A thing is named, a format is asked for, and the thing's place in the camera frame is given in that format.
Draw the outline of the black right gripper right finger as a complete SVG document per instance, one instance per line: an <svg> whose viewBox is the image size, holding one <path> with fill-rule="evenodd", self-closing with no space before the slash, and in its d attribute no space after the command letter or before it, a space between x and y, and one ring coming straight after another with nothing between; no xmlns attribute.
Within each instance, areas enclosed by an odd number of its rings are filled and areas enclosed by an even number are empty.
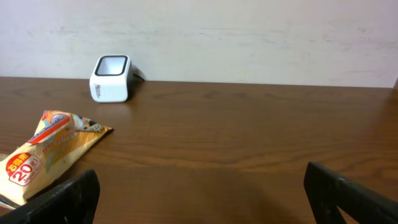
<svg viewBox="0 0 398 224"><path fill-rule="evenodd" d="M318 224L345 223L341 210L358 223L397 224L397 202L319 163L308 163L303 185Z"/></svg>

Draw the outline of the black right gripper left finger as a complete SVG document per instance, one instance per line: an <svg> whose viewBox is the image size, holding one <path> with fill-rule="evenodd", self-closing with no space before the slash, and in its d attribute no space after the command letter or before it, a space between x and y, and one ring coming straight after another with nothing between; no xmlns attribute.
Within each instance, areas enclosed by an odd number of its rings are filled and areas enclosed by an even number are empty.
<svg viewBox="0 0 398 224"><path fill-rule="evenodd" d="M1 216L2 224L92 224L100 183L92 169L57 185L27 204Z"/></svg>

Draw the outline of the yellow snack bag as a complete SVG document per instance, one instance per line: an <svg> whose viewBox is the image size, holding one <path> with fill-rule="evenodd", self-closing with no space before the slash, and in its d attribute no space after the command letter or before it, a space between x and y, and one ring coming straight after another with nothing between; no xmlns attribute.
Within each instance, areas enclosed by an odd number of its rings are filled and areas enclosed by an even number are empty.
<svg viewBox="0 0 398 224"><path fill-rule="evenodd" d="M1 206L15 209L61 177L113 129L63 111L44 111L34 135L1 157Z"/></svg>

